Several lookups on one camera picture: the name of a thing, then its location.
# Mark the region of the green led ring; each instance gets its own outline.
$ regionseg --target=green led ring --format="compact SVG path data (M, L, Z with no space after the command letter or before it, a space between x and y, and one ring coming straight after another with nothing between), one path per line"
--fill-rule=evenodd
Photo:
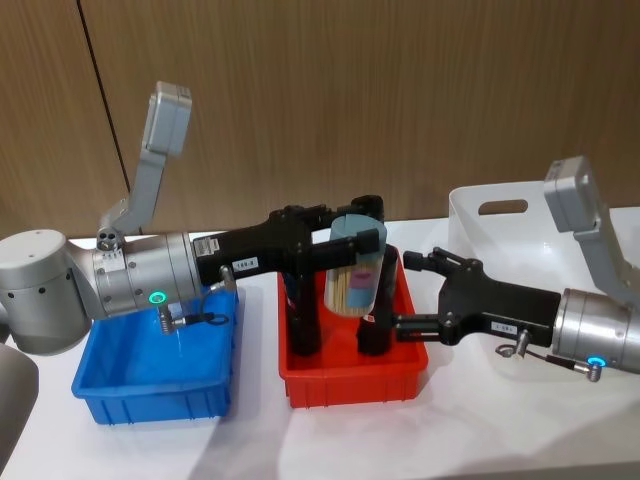
M155 305L159 303L164 303L166 301L167 301L167 294L164 292L161 292L160 290L155 291L151 295L149 295L149 302Z

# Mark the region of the blue plastic bin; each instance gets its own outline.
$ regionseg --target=blue plastic bin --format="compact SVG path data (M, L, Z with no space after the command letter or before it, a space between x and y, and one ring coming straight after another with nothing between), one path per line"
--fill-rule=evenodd
M163 335L149 309L94 322L71 391L99 424L224 416L231 403L235 293L210 295L206 312L230 319ZM199 300L185 307L197 312ZM170 306L180 315L179 304Z

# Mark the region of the red plastic bin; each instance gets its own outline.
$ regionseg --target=red plastic bin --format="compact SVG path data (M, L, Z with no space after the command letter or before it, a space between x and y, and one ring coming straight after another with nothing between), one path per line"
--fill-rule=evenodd
M349 403L409 400L418 394L418 377L427 367L423 343L400 343L380 356L358 352L359 319L335 315L324 306L325 273L316 274L316 303L322 347L308 357L289 349L286 328L287 297L278 275L278 342L280 376L293 408ZM394 298L396 313L415 313L400 262Z

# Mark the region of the gray robot arm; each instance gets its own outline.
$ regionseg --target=gray robot arm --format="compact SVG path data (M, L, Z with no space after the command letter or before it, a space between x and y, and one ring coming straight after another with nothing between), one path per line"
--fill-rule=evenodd
M564 291L553 353L640 373L640 271L622 255L587 159L554 162L544 194L556 227L573 232L595 285L606 294Z
M158 82L133 192L102 217L97 249L46 229L0 241L0 473L38 395L38 369L3 344L9 334L23 352L56 354L78 343L92 320L200 295L187 234L124 238L151 221L164 164L180 154L190 112L188 89Z

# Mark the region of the bin handle hole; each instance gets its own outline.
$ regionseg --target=bin handle hole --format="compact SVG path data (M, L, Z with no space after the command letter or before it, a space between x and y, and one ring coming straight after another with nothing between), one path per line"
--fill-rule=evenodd
M485 202L478 208L478 215L503 215L505 213L524 213L529 204L524 199L500 200L497 202Z

